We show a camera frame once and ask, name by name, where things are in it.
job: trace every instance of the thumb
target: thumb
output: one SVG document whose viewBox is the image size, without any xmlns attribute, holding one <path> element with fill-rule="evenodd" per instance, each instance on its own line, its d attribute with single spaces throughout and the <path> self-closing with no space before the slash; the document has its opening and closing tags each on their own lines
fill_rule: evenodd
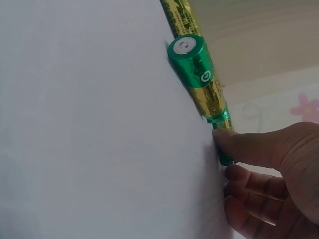
<svg viewBox="0 0 319 239">
<path fill-rule="evenodd" d="M 290 157 L 300 150 L 312 150 L 309 143 L 319 140 L 319 125 L 302 122 L 279 131 L 245 134 L 219 129 L 213 131 L 213 136 L 234 161 L 282 171 Z"/>
</svg>

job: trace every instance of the battery label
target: battery label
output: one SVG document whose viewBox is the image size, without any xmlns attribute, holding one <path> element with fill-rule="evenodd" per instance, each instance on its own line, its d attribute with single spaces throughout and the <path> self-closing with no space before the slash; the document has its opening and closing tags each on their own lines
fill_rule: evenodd
<svg viewBox="0 0 319 239">
<path fill-rule="evenodd" d="M 161 0 L 174 37 L 194 34 L 200 36 L 198 25 L 187 0 Z"/>
<path fill-rule="evenodd" d="M 234 130 L 230 119 L 224 119 L 223 121 L 213 123 L 213 129 L 226 128 L 229 130 Z"/>
<path fill-rule="evenodd" d="M 214 75 L 213 79 L 201 88 L 191 88 L 192 94 L 202 115 L 205 117 L 216 117 L 226 108 L 226 102 L 221 92 L 219 80 Z"/>
</svg>

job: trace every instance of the hand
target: hand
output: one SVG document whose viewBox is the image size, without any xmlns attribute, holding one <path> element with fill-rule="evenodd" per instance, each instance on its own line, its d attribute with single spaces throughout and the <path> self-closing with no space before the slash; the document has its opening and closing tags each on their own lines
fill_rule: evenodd
<svg viewBox="0 0 319 239">
<path fill-rule="evenodd" d="M 319 124 L 297 123 L 270 133 L 213 134 L 235 161 L 275 168 L 283 176 L 240 166 L 226 169 L 225 193 L 230 197 L 225 213 L 236 231 L 248 239 L 319 239 Z"/>
</svg>

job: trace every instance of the pink flower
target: pink flower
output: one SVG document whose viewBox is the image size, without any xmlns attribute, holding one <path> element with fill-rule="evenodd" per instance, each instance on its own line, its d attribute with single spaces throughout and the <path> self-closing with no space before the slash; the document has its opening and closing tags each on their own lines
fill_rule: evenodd
<svg viewBox="0 0 319 239">
<path fill-rule="evenodd" d="M 308 101 L 304 93 L 298 95 L 299 107 L 290 109 L 290 113 L 295 116 L 303 116 L 303 121 L 319 122 L 319 100 Z"/>
</svg>

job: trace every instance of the battery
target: battery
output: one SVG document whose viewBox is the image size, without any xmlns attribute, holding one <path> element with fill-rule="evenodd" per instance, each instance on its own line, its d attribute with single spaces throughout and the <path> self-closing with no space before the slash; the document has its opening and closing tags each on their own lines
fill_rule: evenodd
<svg viewBox="0 0 319 239">
<path fill-rule="evenodd" d="M 169 45 L 167 53 L 201 115 L 214 129 L 233 130 L 227 103 L 204 38 L 193 34 L 180 36 Z M 233 164 L 232 159 L 221 151 L 219 156 L 222 165 Z"/>
<path fill-rule="evenodd" d="M 188 0 L 160 0 L 174 37 L 200 35 Z"/>
</svg>

